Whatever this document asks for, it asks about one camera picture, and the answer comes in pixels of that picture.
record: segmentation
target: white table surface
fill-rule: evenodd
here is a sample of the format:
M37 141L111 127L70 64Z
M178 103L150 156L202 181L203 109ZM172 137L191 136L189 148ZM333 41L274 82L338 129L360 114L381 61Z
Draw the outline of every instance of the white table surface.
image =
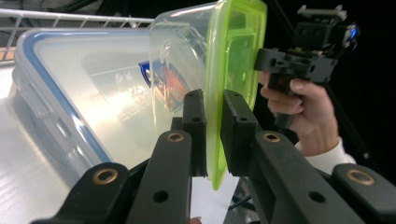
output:
M0 62L0 223L30 223L54 216L78 181L40 143L27 104L12 82L13 63ZM238 178L226 175L219 190L192 180L191 217L223 223Z

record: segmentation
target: green lid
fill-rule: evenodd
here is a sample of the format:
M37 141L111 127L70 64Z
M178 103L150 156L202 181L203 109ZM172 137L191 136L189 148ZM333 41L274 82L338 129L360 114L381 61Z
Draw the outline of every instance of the green lid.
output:
M219 189L227 172L220 140L223 91L242 94L253 109L258 87L254 63L262 48L267 6L262 0L218 1L207 32L205 115L208 178Z

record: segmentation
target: container lid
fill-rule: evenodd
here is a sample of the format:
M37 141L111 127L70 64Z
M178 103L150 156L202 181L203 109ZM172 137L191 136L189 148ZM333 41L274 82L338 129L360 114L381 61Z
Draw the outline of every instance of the container lid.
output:
M207 170L213 189L220 187L227 172L220 140L223 91L242 94L253 109L258 87L254 63L263 46L266 16L261 0L218 1L208 26L204 99Z
M148 29L31 29L19 38L17 56L45 108L36 115L53 119L64 141L76 143L63 148L77 155L72 163L131 169L150 157L156 141L141 72Z

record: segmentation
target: white shirt sleeve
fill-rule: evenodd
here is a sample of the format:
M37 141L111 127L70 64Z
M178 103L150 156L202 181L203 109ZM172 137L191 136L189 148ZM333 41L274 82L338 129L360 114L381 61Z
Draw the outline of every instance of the white shirt sleeve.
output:
M338 139L338 145L332 150L317 156L305 158L312 166L329 175L332 174L332 169L337 164L356 163L356 161L349 154L345 153L342 138L338 137ZM298 142L295 146L297 149L301 149L300 142Z

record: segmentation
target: plastic food container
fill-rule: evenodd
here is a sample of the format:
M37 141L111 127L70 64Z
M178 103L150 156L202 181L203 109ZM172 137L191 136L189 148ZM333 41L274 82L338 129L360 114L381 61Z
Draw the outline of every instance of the plastic food container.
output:
M13 80L47 150L78 175L113 161L131 169L155 146L148 29L32 29Z
M227 164L220 141L223 90L241 93L253 108L254 71L263 46L266 5L261 0L227 0L165 12L151 24L150 74L157 134L181 117L183 97L204 91L208 178L218 189Z

